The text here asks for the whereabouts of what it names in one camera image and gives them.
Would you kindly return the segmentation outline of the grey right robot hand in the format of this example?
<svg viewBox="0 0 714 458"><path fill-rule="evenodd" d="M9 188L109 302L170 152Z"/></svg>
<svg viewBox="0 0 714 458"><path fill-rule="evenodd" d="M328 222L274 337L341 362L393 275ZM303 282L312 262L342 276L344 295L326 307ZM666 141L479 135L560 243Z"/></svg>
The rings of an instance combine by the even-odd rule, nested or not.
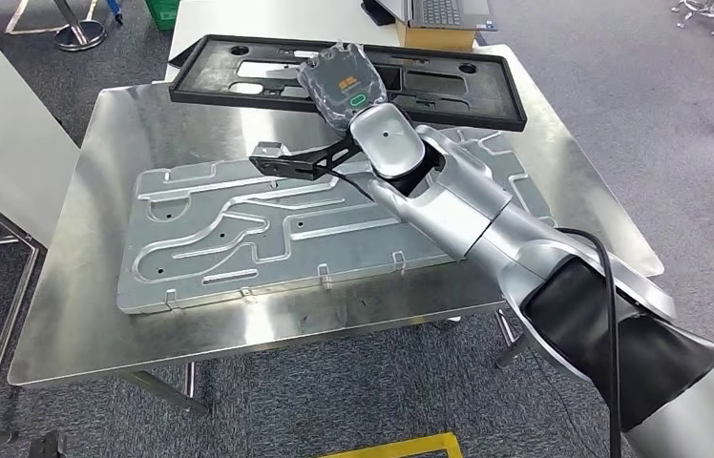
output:
<svg viewBox="0 0 714 458"><path fill-rule="evenodd" d="M338 42L321 50L300 64L297 80L326 124L341 134L359 113L389 100L360 44Z"/></svg>

